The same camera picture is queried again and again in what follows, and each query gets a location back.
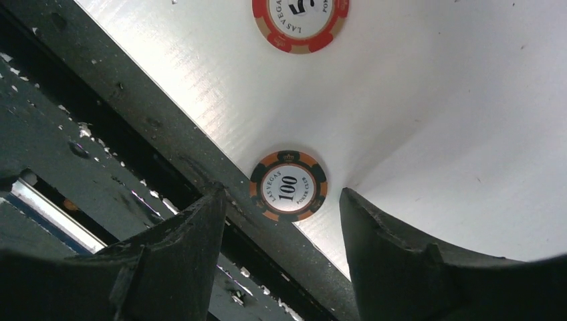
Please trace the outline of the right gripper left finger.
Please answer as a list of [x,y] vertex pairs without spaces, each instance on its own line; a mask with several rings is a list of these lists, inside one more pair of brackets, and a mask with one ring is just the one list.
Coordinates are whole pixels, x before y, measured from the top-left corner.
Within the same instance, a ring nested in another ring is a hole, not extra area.
[[206,320],[226,194],[94,255],[47,259],[1,251],[2,320]]

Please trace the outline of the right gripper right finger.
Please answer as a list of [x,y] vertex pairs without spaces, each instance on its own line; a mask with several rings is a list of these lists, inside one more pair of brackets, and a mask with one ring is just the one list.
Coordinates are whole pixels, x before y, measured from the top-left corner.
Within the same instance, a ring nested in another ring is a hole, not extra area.
[[565,320],[566,256],[522,262],[471,251],[340,196],[362,320]]

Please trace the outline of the orange black poker chip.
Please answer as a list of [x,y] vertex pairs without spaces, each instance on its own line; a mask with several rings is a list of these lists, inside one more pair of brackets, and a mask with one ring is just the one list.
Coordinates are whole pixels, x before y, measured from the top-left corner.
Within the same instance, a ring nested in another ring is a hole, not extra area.
[[263,157],[249,184],[252,203],[274,221],[303,221],[315,214],[328,194],[328,180],[312,156],[281,150]]

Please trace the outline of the red poker chip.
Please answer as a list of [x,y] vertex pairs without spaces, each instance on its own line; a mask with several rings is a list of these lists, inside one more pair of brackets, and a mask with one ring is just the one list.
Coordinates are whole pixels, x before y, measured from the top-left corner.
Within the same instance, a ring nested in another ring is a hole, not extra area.
[[262,36],[289,54],[311,54],[341,32],[349,0],[253,0],[252,13]]

